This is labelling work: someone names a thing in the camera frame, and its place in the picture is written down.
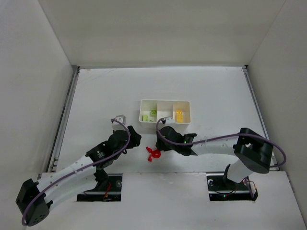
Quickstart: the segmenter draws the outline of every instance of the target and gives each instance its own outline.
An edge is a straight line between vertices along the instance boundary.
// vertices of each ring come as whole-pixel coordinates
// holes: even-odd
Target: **white wall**
[[[307,2],[287,0],[248,66],[272,140],[288,154],[284,169],[307,221]]]
[[[71,64],[250,62],[285,0],[39,0]]]
[[[50,151],[71,76],[38,1],[0,1],[1,229],[22,229],[15,199]]]

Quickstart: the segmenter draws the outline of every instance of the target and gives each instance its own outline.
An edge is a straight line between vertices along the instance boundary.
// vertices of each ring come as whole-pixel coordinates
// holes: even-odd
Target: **white table surface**
[[[138,121],[141,99],[190,101],[186,133],[217,136],[249,127],[263,135],[241,67],[82,69],[57,171],[107,140],[112,134],[110,119],[121,114],[142,135],[141,145],[122,154],[107,173],[216,172],[237,160],[220,154],[184,157],[169,151],[149,163],[145,147],[154,148],[156,137]]]
[[[56,207],[30,230],[305,230],[285,172],[251,175],[259,197],[209,201],[205,173],[124,173],[120,202]]]

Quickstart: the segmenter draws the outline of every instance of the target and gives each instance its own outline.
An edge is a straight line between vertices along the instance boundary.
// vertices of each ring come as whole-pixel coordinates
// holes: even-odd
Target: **white box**
[[[157,116],[151,116],[151,110],[157,110]],[[141,100],[139,122],[143,128],[155,129],[156,122],[166,116],[176,120],[176,110],[181,110],[183,123],[176,122],[172,125],[174,129],[186,129],[191,123],[190,102],[189,101],[167,101],[167,100]],[[148,121],[143,121],[143,115],[148,116]]]

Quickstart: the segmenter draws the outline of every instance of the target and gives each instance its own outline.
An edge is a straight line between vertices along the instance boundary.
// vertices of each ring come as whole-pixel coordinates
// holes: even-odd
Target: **gray small object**
[[[121,181],[116,181],[116,187],[121,187],[122,182]]]
[[[127,119],[126,116],[125,115],[118,115],[118,116],[115,117],[115,119],[118,118],[118,117],[121,117],[122,123],[125,125],[126,124],[126,119]]]
[[[208,185],[209,185],[210,187],[213,186],[213,180],[212,180],[212,179],[209,179],[209,180],[208,180]]]

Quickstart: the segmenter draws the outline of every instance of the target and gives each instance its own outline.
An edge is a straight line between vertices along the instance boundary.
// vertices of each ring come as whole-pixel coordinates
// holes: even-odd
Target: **green block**
[[[143,121],[148,121],[148,116],[146,114],[143,115]]]
[[[157,110],[156,109],[152,109],[152,111],[150,112],[151,116],[157,116]]]

